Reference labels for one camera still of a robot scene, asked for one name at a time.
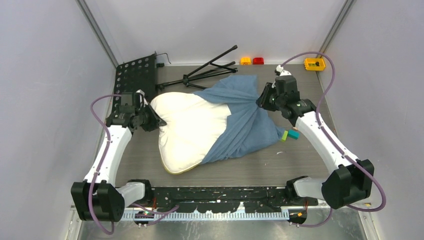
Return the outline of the white pillow with yellow band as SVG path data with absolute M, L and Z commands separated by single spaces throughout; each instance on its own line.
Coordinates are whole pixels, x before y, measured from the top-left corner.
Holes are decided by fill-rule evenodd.
M 200 165 L 227 128 L 225 103 L 211 103 L 193 93 L 167 92 L 150 102 L 165 121 L 158 147 L 165 170 L 178 175 Z

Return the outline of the blue pillowcase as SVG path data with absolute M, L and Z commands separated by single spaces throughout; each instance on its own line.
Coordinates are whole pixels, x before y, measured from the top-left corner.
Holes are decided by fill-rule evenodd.
M 211 104 L 225 105 L 230 111 L 224 132 L 208 151 L 203 164 L 240 158 L 279 142 L 285 129 L 277 126 L 256 101 L 256 75 L 230 75 L 195 95 Z

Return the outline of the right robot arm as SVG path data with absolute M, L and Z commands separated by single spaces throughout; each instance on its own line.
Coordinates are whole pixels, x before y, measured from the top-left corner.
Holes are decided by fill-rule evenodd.
M 305 198 L 314 198 L 339 209 L 371 195 L 374 165 L 368 159 L 358 159 L 326 129 L 316 106 L 300 97 L 293 76 L 277 76 L 273 83 L 266 83 L 256 104 L 268 111 L 281 112 L 282 117 L 311 143 L 329 172 L 326 179 L 301 176 L 287 181 L 285 198 L 288 203 L 299 205 Z

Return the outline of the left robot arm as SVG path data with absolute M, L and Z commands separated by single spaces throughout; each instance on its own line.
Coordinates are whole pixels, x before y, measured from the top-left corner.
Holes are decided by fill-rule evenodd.
M 153 110 L 142 90 L 110 95 L 119 102 L 104 120 L 96 114 L 105 136 L 99 153 L 84 177 L 74 182 L 70 193 L 76 211 L 83 221 L 119 222 L 125 208 L 133 203 L 148 207 L 154 199 L 149 180 L 132 179 L 124 186 L 116 185 L 117 172 L 124 151 L 134 132 L 151 132 L 166 125 Z

